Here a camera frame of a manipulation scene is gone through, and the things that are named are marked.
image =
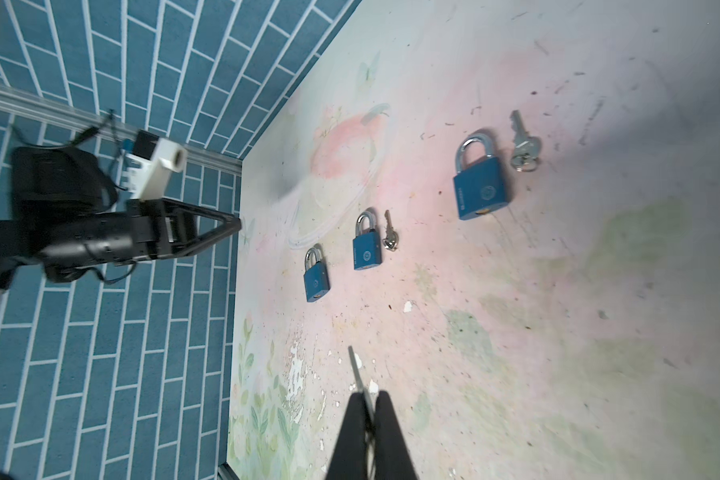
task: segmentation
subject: blue brick wall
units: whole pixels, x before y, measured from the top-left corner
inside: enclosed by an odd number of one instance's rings
[[[10,217],[6,154],[18,144],[10,124],[44,144],[73,134],[0,111],[0,219]],[[98,139],[85,148],[106,164],[114,151]],[[190,163],[166,196],[237,213],[240,177]],[[22,267],[0,306],[0,470],[212,478],[226,459],[236,245],[140,264],[106,287],[92,274],[48,283]]]
[[[0,82],[245,158],[360,0],[0,0]]]

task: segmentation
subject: silver key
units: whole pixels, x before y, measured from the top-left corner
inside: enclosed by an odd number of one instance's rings
[[[520,172],[534,171],[538,167],[537,159],[539,152],[541,152],[541,139],[528,135],[519,111],[513,110],[510,119],[512,120],[512,129],[515,132],[514,151],[512,152],[510,164],[512,168]]]
[[[384,238],[382,243],[385,249],[394,252],[398,248],[398,233],[392,229],[392,218],[389,216],[389,210],[384,212],[384,216],[387,218],[387,237]]]

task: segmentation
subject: padlock body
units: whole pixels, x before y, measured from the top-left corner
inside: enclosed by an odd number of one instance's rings
[[[328,283],[326,264],[317,262],[304,273],[304,290],[307,292],[307,302],[314,302],[323,298],[331,289]]]
[[[382,264],[382,242],[376,230],[356,236],[352,241],[355,257],[355,270],[365,270]]]
[[[454,177],[458,217],[470,220],[507,206],[507,191],[497,157],[478,160]]]

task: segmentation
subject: blue padlock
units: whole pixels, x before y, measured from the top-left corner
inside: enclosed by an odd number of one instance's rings
[[[362,221],[368,219],[369,230],[362,232]],[[382,242],[376,231],[376,217],[366,210],[358,216],[355,223],[355,239],[352,241],[352,251],[355,256],[355,270],[365,270],[372,266],[382,264]]]
[[[310,266],[309,257],[312,255],[315,257],[315,264]],[[316,246],[307,250],[307,255],[304,257],[304,290],[307,292],[307,302],[322,298],[331,289],[326,264],[321,260],[322,255]]]
[[[485,157],[464,168],[464,150],[476,141],[483,144]],[[470,220],[507,206],[507,191],[501,178],[499,158],[494,155],[494,143],[486,134],[470,135],[456,150],[454,189],[461,220]]]

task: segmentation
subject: padlock shackle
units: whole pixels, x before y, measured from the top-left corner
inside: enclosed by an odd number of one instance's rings
[[[483,144],[485,149],[485,156],[490,158],[494,156],[494,142],[486,134],[472,134],[467,137],[466,140],[461,144],[461,147],[456,150],[456,173],[460,174],[464,169],[464,151],[467,146],[473,142],[479,141]]]
[[[312,254],[315,255],[315,263],[309,265],[309,257],[310,257],[310,255],[312,255]],[[313,246],[312,248],[310,248],[309,250],[307,250],[307,255],[304,256],[304,271],[306,272],[307,270],[309,270],[310,268],[312,268],[312,267],[313,267],[315,264],[317,264],[317,262],[319,262],[320,260],[322,260],[322,255],[320,254],[320,249],[317,248],[316,246]]]
[[[358,221],[355,223],[355,237],[360,236],[360,232],[362,232],[362,220],[364,218],[368,219],[369,230],[376,228],[376,216],[370,210],[366,210],[358,216]]]

